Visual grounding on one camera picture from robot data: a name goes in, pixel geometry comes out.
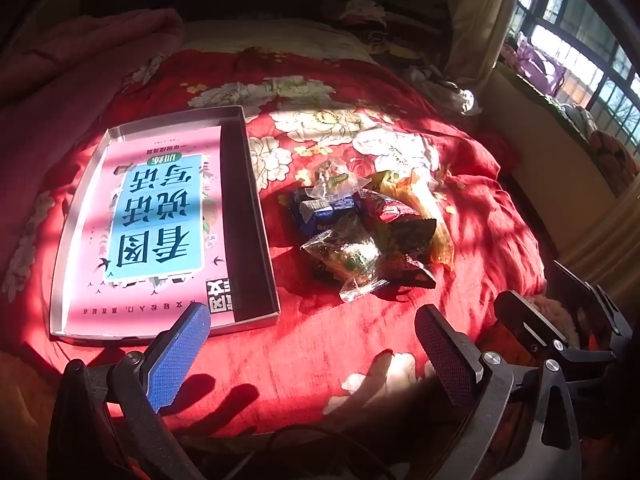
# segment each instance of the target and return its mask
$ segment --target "green oval label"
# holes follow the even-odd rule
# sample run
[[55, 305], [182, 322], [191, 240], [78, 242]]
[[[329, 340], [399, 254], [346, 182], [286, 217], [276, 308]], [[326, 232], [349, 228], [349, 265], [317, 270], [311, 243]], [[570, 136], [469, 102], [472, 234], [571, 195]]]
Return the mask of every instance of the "green oval label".
[[182, 158], [180, 152], [163, 153], [162, 155], [152, 156], [146, 164], [148, 166], [157, 166], [158, 164], [168, 164], [169, 162], [176, 162]]

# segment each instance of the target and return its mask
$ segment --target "open box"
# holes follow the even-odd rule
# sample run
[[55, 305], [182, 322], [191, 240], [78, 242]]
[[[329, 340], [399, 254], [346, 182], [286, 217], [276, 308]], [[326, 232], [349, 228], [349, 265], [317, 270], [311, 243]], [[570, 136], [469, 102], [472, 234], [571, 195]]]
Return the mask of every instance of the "open box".
[[137, 343], [191, 301], [209, 305], [212, 335], [267, 326], [280, 313], [239, 106], [105, 133], [63, 228], [50, 334]]

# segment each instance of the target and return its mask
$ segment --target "blue gripper pad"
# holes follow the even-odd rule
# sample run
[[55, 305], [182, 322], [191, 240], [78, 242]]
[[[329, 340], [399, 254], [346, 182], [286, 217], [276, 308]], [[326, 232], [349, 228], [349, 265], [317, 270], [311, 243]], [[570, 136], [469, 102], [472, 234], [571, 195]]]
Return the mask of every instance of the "blue gripper pad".
[[415, 335], [451, 402], [471, 409], [483, 372], [478, 348], [465, 334], [453, 330], [432, 304], [418, 309], [414, 326]]
[[191, 303], [178, 321], [149, 346], [146, 398], [157, 413], [174, 402], [182, 382], [209, 336], [211, 314], [201, 303]]

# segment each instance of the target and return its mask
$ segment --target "snack package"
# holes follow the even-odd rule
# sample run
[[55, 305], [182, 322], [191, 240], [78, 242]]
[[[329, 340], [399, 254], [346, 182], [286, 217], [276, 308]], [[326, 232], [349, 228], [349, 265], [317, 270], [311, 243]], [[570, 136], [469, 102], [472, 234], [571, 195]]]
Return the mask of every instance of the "snack package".
[[369, 179], [351, 173], [343, 160], [330, 156], [314, 168], [314, 186], [308, 195], [334, 202], [351, 196], [368, 183]]
[[399, 285], [435, 288], [428, 263], [436, 219], [422, 218], [406, 204], [369, 189], [357, 196], [364, 224], [383, 254], [380, 275]]
[[372, 184], [378, 186], [380, 193], [413, 208], [423, 218], [436, 219], [436, 231], [431, 243], [431, 261], [439, 262], [447, 269], [453, 270], [453, 240], [444, 223], [440, 208], [431, 194], [428, 182], [420, 178], [415, 171], [406, 178], [400, 178], [395, 172], [385, 171], [376, 174]]
[[343, 216], [336, 225], [302, 245], [344, 281], [340, 297], [353, 301], [388, 284], [379, 277], [380, 250], [364, 229], [355, 212]]
[[308, 195], [311, 187], [299, 187], [293, 193], [290, 209], [305, 238], [316, 236], [333, 226], [349, 211], [355, 210], [355, 200], [347, 196], [335, 202]]

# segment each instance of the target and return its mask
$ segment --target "window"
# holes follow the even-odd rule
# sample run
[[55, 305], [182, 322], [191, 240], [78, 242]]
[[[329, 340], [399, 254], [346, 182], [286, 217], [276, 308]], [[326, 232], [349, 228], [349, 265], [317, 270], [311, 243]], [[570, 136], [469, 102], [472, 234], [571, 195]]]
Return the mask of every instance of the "window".
[[617, 39], [586, 0], [518, 0], [510, 33], [566, 69], [555, 96], [591, 112], [599, 129], [640, 161], [640, 76]]

